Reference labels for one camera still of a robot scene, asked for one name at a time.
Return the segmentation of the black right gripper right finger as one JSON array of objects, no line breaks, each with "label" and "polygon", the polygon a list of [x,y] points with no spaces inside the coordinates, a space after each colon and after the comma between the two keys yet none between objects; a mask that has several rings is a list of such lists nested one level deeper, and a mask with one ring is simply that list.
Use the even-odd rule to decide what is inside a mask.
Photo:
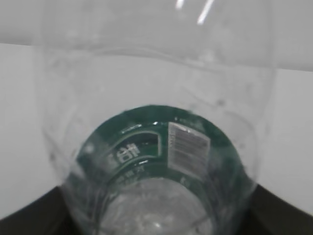
[{"label": "black right gripper right finger", "polygon": [[243,235],[311,235],[313,217],[262,186],[253,194],[242,222]]}]

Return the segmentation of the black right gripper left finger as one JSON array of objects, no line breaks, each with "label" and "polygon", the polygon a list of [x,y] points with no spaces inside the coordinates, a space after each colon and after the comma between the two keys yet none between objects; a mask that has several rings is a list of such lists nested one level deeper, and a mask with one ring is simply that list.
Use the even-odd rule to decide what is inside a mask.
[{"label": "black right gripper left finger", "polygon": [[0,220],[2,235],[77,235],[59,187]]}]

